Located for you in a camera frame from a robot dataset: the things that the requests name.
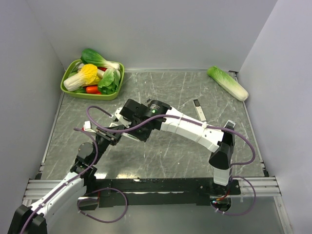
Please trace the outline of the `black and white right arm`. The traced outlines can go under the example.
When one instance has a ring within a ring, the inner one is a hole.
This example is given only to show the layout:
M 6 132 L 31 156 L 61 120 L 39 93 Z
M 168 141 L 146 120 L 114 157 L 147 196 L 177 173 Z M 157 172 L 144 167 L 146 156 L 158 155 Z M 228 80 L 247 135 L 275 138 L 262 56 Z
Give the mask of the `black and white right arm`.
M 231 158 L 235 139 L 232 132 L 213 129 L 205 122 L 189 117 L 169 104 L 152 100 L 148 105 L 132 99 L 115 111 L 115 117 L 126 127 L 128 134 L 146 141 L 154 129 L 171 132 L 192 140 L 211 152 L 209 164 L 214 169 L 213 189 L 224 194 L 230 188 Z

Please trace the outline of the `long white remote control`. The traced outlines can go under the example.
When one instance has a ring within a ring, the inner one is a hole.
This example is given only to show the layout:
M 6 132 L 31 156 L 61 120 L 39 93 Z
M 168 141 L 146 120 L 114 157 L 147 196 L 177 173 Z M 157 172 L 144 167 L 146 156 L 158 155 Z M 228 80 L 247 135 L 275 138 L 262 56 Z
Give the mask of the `long white remote control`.
M 123 125 L 118 125 L 117 123 L 112 122 L 112 123 L 110 123 L 110 125 L 109 125 L 108 128 L 109 128 L 109 129 L 113 129 L 113 130 L 123 130 L 124 126 L 123 126 Z M 127 138 L 132 139 L 132 140 L 135 140 L 135 141 L 139 141 L 138 138 L 136 138 L 135 136 L 130 135 L 130 134 L 128 134 L 128 133 L 122 133 L 121 135 L 122 135 L 123 137 L 127 137 Z

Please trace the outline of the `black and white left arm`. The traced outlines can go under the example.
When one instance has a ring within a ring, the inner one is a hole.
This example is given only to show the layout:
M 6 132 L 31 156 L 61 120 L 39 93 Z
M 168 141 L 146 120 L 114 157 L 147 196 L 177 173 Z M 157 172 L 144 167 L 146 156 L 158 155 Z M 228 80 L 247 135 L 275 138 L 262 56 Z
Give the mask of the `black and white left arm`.
M 20 205 L 13 215 L 9 234 L 47 234 L 52 225 L 79 197 L 90 196 L 96 190 L 96 168 L 98 162 L 109 145 L 123 134 L 132 131 L 117 125 L 109 128 L 100 128 L 93 137 L 90 131 L 75 128 L 91 139 L 80 146 L 76 163 L 65 178 L 50 192 L 30 206 Z

